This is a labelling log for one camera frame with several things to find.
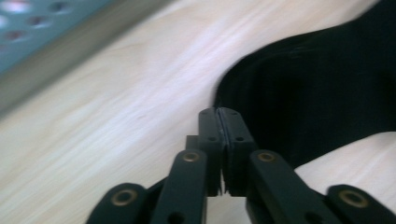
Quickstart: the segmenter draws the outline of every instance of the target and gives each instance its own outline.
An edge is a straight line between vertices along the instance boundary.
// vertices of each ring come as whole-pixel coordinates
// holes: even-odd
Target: wooden table
[[[374,2],[175,1],[0,120],[0,223],[84,223],[110,188],[151,186],[238,59]],[[318,191],[351,184],[396,212],[395,137],[371,136],[297,172]],[[210,198],[207,223],[249,223],[244,200]]]

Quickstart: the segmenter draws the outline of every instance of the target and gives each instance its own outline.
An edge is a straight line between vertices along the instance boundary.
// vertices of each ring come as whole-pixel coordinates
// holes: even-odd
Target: black fabric
[[[261,148],[293,167],[396,131],[396,1],[354,21],[280,40],[220,82],[215,106],[239,111]]]

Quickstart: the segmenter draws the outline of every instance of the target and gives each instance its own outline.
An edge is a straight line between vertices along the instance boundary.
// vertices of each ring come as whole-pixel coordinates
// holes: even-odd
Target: light wood surface
[[[180,0],[0,120],[0,223],[84,223],[112,187],[167,176],[224,72],[278,39],[349,21],[375,0]],[[314,189],[362,188],[396,212],[396,133],[297,169]],[[249,223],[211,198],[207,223]]]

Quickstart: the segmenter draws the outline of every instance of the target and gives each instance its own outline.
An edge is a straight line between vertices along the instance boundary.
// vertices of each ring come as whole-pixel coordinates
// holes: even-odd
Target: black cloth
[[[238,62],[214,106],[239,111],[261,148],[293,167],[396,131],[396,0],[356,20],[275,42]]]

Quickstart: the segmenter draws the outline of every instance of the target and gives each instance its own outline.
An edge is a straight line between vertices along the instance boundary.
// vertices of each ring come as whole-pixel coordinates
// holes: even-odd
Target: brass screw
[[[199,155],[195,152],[186,153],[183,155],[184,161],[198,161]]]
[[[367,199],[365,199],[358,192],[350,190],[350,189],[341,190],[338,193],[338,196],[344,201],[344,203],[347,203],[354,207],[363,208],[363,207],[367,207],[369,205],[369,202],[367,201]]]
[[[123,189],[111,197],[111,202],[116,206],[125,206],[137,198],[137,192],[133,189]]]
[[[261,161],[274,161],[275,156],[269,152],[263,152],[259,154],[259,160]]]

